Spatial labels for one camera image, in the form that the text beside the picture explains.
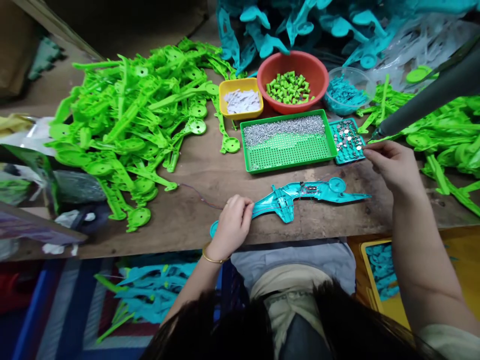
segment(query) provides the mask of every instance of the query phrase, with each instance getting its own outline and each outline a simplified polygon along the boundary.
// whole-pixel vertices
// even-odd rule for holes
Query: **clear plastic bowl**
[[[372,101],[372,99],[375,96],[375,91],[377,89],[377,86],[362,70],[358,70],[354,67],[348,67],[348,66],[337,67],[337,68],[334,68],[333,70],[330,70],[328,72],[328,79],[329,81],[332,81],[335,78],[340,78],[342,75],[345,80],[348,80],[358,90],[365,91],[365,94],[368,97],[367,101],[365,101],[364,103],[352,106],[334,99],[330,95],[327,89],[325,96],[323,97],[323,101],[327,109],[339,116],[346,116],[357,111],[362,106]]]

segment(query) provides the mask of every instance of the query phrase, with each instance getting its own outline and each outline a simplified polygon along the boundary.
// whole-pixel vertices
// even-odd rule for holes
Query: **cardboard box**
[[[37,22],[10,0],[0,0],[0,97],[20,94],[39,41]]]

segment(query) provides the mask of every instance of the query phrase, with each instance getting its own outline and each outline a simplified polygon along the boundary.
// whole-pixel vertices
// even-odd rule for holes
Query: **woman's right hand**
[[[373,170],[382,175],[394,195],[425,193],[412,149],[384,140],[368,144],[363,154],[373,164]]]

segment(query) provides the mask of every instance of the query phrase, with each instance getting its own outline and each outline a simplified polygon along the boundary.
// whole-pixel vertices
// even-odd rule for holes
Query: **wooden table surface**
[[[208,26],[193,36],[194,40],[208,41],[218,45],[216,28]],[[222,78],[208,73],[219,84]],[[222,135],[218,130],[215,109],[208,103],[205,118],[207,132],[201,136],[191,135],[185,139],[174,173],[164,168],[159,175],[169,181],[187,184],[197,189],[210,203],[223,206],[229,197],[240,194],[257,201],[277,188],[291,182],[328,181],[340,177],[346,182],[347,193],[364,193],[371,199],[357,203],[336,205],[316,200],[298,200],[294,205],[294,220],[285,224],[275,213],[260,216],[252,221],[246,244],[298,241],[337,236],[358,236],[389,233],[392,230],[393,198],[380,175],[372,170],[368,160],[351,165],[337,166],[334,161],[250,175],[245,170],[243,147],[235,154],[220,153]],[[276,116],[265,104],[262,118]],[[225,127],[231,136],[241,141],[240,130],[233,131],[229,120]],[[473,181],[471,176],[449,174],[456,186],[465,186]],[[443,196],[435,191],[436,183],[424,177],[425,189],[435,213],[439,228],[465,227],[480,224],[480,218],[463,207],[453,196]],[[109,221],[95,238],[81,245],[78,256],[82,259],[149,254],[160,252],[200,249],[210,238],[210,226],[220,210],[201,201],[197,193],[185,186],[175,191],[164,192],[159,187],[158,196],[148,203],[150,222],[136,232],[126,233],[125,221]],[[480,194],[472,194],[472,200],[480,204]],[[45,255],[42,244],[23,240],[12,260],[57,258]],[[70,256],[67,249],[64,257]]]

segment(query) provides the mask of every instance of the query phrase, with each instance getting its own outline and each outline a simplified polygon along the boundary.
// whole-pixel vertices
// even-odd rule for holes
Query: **green pegboard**
[[[257,124],[274,123],[284,120],[320,116],[325,125],[325,134],[277,134],[262,144],[247,148],[245,146],[244,129]],[[246,171],[250,174],[263,173],[278,169],[286,169],[299,165],[319,163],[335,158],[338,155],[334,138],[323,109],[302,112],[292,115],[269,117],[240,123],[243,154]]]

